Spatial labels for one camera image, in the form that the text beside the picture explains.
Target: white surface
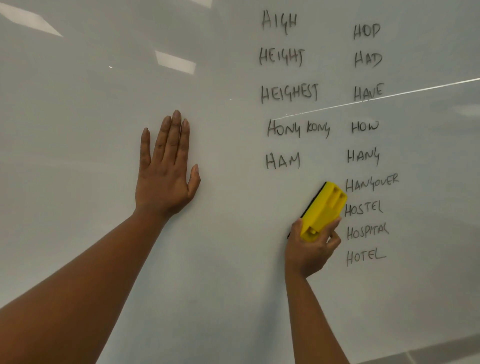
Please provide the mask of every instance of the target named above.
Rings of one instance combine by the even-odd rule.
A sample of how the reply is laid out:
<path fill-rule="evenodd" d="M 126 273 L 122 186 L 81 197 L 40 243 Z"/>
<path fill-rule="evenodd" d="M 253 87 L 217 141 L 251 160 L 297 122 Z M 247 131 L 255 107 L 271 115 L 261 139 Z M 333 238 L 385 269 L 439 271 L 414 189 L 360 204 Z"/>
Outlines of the white surface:
<path fill-rule="evenodd" d="M 285 118 L 480 77 L 480 3 L 424 1 L 9 0 L 62 37 L 0 16 L 0 305 L 93 244 L 134 208 L 139 139 L 180 109 L 202 185 L 169 223 L 100 363 L 292 363 L 282 253 L 290 223 L 325 181 L 399 183 L 349 194 L 383 214 L 347 218 L 344 242 L 311 279 L 349 359 L 366 361 L 480 331 L 480 82 Z M 263 11 L 298 14 L 262 30 Z M 353 39 L 355 24 L 381 25 Z M 303 65 L 259 64 L 260 48 L 305 49 Z M 378 52 L 375 68 L 355 53 Z M 196 64 L 158 64 L 161 52 Z M 261 86 L 319 84 L 318 101 Z M 307 121 L 330 135 L 305 133 Z M 353 134 L 351 123 L 380 121 Z M 347 150 L 380 152 L 347 164 Z M 265 155 L 301 167 L 266 169 Z M 390 235 L 347 240 L 348 226 Z M 387 258 L 347 267 L 347 252 Z"/>

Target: person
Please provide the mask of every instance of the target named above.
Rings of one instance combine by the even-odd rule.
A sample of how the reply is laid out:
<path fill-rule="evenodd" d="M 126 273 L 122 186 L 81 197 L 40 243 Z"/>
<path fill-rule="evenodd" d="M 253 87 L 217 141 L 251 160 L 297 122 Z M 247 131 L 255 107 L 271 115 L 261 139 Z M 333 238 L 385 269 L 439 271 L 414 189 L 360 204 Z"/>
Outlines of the person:
<path fill-rule="evenodd" d="M 200 186 L 198 165 L 186 182 L 190 124 L 181 118 L 177 110 L 163 120 L 153 154 L 150 132 L 144 129 L 132 215 L 0 310 L 0 363 L 98 360 L 163 227 Z M 338 224 L 334 221 L 318 241 L 306 243 L 300 238 L 299 219 L 287 243 L 285 281 L 297 364 L 348 363 L 307 282 L 340 244 Z"/>

